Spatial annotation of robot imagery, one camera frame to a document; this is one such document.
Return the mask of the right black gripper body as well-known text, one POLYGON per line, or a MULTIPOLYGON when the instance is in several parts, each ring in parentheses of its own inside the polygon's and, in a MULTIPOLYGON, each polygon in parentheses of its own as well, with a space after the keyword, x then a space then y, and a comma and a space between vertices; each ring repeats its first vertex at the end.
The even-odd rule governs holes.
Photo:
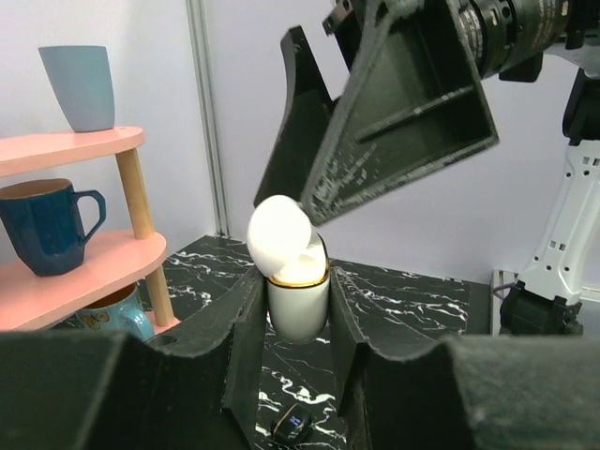
POLYGON ((322 28, 343 56, 357 56, 365 38, 383 31, 416 25, 441 32, 450 26, 456 35, 464 11, 473 12, 473 1, 334 1, 322 28))

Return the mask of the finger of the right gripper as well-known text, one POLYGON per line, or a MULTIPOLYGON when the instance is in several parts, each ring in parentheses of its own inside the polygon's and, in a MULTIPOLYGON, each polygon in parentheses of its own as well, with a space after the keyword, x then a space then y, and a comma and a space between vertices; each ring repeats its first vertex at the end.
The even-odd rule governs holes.
POLYGON ((254 206, 276 195, 308 203, 322 173, 319 153, 337 106, 301 26, 288 29, 280 49, 286 76, 284 113, 254 206))
POLYGON ((320 226, 499 141, 463 27, 365 38, 334 109, 316 190, 320 226))

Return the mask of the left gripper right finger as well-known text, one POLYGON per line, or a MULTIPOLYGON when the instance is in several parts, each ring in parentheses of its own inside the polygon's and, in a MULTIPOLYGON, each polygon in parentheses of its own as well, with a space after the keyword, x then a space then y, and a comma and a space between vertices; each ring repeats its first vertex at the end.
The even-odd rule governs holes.
POLYGON ((351 449, 595 449, 595 337, 370 337, 351 277, 330 276, 337 414, 351 449))

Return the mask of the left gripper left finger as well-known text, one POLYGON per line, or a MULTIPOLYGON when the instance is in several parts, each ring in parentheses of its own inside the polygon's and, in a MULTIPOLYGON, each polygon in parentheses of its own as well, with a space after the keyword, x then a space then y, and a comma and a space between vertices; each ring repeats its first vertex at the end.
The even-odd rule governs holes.
POLYGON ((250 449, 265 334, 251 269, 148 341, 126 332, 1 336, 5 449, 250 449))

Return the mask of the white earbud case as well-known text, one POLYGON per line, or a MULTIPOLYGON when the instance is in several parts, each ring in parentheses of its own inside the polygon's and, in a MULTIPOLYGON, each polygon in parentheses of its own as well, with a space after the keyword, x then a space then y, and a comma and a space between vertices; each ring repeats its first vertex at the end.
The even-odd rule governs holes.
POLYGON ((262 201, 247 225, 247 249, 266 278, 275 331, 296 344, 318 336, 327 321, 330 262, 299 203, 284 195, 262 201))

